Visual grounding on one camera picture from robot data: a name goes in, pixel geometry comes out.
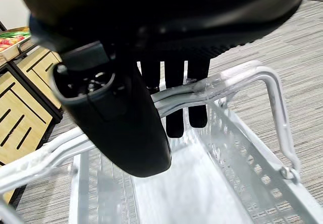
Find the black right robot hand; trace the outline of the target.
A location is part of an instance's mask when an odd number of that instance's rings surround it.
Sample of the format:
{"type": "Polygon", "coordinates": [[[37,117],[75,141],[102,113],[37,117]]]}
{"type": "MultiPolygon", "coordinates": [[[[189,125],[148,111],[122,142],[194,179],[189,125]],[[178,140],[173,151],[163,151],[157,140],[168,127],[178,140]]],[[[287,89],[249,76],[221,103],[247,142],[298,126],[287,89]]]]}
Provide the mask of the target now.
{"type": "Polygon", "coordinates": [[[183,135],[176,110],[164,127],[151,98],[158,65],[167,87],[207,77],[209,61],[270,34],[303,0],[23,0],[29,27],[62,62],[49,83],[93,144],[136,177],[171,166],[169,137],[183,135]]]}

